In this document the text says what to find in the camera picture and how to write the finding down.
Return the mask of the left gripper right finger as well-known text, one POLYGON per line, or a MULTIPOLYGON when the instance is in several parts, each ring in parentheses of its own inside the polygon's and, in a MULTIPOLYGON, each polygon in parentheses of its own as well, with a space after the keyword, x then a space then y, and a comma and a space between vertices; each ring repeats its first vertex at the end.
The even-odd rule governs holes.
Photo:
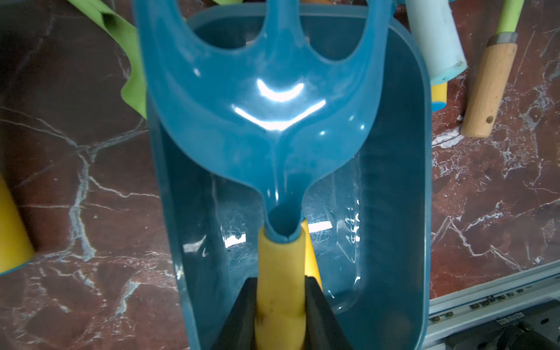
POLYGON ((304 349, 352 349, 318 281, 305 279, 306 337, 304 349))

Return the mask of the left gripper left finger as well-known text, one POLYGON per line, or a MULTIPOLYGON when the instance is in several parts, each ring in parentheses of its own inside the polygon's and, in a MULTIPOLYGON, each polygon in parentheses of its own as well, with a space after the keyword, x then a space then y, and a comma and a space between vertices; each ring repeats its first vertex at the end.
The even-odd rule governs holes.
POLYGON ((248 278, 245 281, 212 350, 257 348, 255 343, 257 285, 257 278, 248 278))

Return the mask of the teal claw rake yellow handle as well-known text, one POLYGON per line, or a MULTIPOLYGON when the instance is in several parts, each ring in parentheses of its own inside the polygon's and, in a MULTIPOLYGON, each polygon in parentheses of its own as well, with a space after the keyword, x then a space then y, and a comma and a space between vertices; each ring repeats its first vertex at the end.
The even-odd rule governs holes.
POLYGON ((432 112, 442 110, 447 105, 448 83, 431 86, 432 112))

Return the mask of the teal rake wooden handle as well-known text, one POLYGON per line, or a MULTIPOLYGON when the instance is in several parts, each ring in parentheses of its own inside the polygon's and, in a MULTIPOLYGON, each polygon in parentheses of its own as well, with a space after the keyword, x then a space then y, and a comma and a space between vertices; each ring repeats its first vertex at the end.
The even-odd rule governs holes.
POLYGON ((490 37, 468 100, 460 134, 487 138, 494 127, 517 52, 516 28, 523 0, 505 1, 496 32, 490 37))

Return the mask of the light blue fork rake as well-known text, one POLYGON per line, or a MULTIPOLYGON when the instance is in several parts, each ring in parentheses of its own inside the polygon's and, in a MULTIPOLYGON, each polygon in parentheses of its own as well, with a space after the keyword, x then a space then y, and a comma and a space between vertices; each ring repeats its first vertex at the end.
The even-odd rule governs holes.
POLYGON ((446 0, 405 2, 411 33, 424 57, 431 85, 441 85, 466 70, 468 64, 446 0))

